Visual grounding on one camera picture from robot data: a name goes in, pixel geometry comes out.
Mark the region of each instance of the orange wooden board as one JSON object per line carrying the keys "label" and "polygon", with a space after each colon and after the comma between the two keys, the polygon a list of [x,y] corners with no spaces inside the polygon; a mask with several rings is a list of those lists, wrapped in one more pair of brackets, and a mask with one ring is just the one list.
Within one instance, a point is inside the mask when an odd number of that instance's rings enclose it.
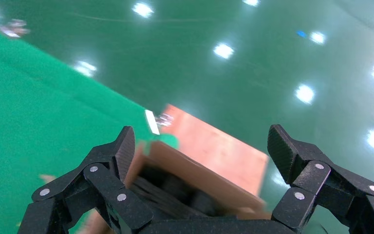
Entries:
{"label": "orange wooden board", "polygon": [[265,153],[172,105],[164,113],[173,121],[161,132],[178,138],[180,152],[251,194],[259,194],[268,162]]}

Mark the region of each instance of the green mat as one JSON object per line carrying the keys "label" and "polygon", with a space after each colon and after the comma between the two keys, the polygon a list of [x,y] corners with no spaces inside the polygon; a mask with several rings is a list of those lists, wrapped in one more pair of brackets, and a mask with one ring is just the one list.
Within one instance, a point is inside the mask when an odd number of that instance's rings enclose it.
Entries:
{"label": "green mat", "polygon": [[124,125],[153,138],[144,108],[0,34],[0,233],[16,233],[40,174],[60,176]]}

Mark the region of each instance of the blue object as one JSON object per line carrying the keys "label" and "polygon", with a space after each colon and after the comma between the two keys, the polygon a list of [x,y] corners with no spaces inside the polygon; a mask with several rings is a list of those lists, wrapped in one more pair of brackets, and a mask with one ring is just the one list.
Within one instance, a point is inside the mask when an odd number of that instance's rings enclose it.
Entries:
{"label": "blue object", "polygon": [[297,31],[296,33],[297,33],[299,36],[303,37],[303,38],[306,37],[306,34],[305,34],[304,31]]}

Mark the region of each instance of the green epoxy floor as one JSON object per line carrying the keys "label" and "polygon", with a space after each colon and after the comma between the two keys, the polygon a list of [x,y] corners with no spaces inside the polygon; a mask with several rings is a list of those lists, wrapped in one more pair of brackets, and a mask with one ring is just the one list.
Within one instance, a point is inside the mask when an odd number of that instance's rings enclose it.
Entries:
{"label": "green epoxy floor", "polygon": [[[90,79],[155,113],[171,103],[265,152],[269,126],[280,123],[374,181],[374,0],[149,0],[148,18],[136,3],[0,1],[0,21],[25,20],[23,40],[70,66],[92,64]],[[213,51],[221,43],[228,59]],[[301,85],[310,103],[296,97]],[[268,209],[286,189],[270,162]],[[319,233],[315,222],[347,232],[324,209],[307,228]]]}

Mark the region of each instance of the brown cardboard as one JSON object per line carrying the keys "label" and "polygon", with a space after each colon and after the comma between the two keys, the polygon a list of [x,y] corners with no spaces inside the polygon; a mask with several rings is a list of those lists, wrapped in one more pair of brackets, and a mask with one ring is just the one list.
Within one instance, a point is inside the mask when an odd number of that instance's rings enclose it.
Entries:
{"label": "brown cardboard", "polygon": [[212,170],[192,160],[176,149],[160,141],[150,144],[148,155],[142,153],[144,145],[139,145],[127,174],[127,188],[136,178],[143,165],[148,163],[172,173],[186,183],[212,196],[230,213],[244,219],[269,218],[263,211],[264,201],[247,192]]}
{"label": "brown cardboard", "polygon": [[171,116],[171,124],[160,132],[178,139],[178,151],[251,194],[259,194],[268,164],[265,153],[175,106],[167,105],[164,114]]}

